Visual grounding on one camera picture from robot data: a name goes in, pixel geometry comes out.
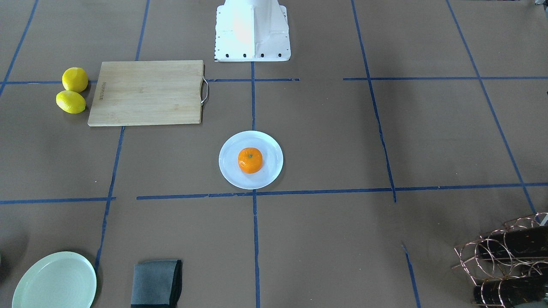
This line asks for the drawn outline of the yellow lemon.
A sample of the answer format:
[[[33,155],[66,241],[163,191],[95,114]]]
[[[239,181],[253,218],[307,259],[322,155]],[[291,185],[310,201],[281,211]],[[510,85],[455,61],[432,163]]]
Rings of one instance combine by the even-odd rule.
[[[70,114],[82,113],[86,109],[86,100],[72,90],[63,90],[56,95],[56,104]]]
[[[61,76],[65,90],[82,93],[88,88],[89,78],[84,68],[68,68]]]

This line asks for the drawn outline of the dark wine bottle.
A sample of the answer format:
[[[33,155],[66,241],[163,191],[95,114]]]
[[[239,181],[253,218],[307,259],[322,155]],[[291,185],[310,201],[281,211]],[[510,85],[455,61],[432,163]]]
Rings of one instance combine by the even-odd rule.
[[[546,275],[492,279],[474,287],[474,303],[480,308],[546,308]]]
[[[548,227],[521,229],[488,236],[477,246],[483,259],[546,258]]]

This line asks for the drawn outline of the orange fruit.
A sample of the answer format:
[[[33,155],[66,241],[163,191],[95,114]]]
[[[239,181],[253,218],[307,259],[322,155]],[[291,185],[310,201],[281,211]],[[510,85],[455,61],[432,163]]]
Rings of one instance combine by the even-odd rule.
[[[263,155],[258,148],[244,148],[238,153],[239,169],[245,174],[254,174],[262,169]]]

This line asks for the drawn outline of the dark grey folded cloth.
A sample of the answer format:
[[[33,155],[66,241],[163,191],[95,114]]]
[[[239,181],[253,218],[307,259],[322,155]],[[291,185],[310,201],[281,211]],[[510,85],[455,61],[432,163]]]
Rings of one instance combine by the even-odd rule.
[[[180,259],[145,261],[134,266],[132,308],[176,308],[182,294]]]

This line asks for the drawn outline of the wooden cutting board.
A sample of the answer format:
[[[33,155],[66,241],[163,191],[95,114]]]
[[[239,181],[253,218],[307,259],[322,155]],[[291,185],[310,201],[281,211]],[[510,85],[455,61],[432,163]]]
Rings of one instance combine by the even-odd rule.
[[[200,124],[208,91],[203,60],[104,61],[88,125]]]

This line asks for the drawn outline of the light green plate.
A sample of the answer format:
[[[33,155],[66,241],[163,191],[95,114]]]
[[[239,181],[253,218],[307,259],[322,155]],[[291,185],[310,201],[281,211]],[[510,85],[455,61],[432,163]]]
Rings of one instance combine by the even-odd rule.
[[[69,251],[49,254],[22,276],[12,297],[13,308],[90,308],[97,291],[94,267]]]

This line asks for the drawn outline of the light blue plate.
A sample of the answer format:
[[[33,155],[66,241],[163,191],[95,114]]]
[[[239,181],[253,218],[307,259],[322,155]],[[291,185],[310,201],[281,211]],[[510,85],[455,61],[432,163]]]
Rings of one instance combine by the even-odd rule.
[[[256,148],[262,154],[262,167],[255,173],[245,173],[238,165],[239,153]],[[228,138],[219,153],[220,172],[234,186],[256,190],[270,185],[280,175],[284,156],[281,146],[270,135],[256,131],[241,131]]]

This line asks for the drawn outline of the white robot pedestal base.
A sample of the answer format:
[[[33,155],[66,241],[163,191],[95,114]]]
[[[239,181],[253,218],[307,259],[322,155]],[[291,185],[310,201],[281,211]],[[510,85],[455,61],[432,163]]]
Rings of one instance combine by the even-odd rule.
[[[288,61],[288,12],[277,0],[226,0],[217,7],[214,60]]]

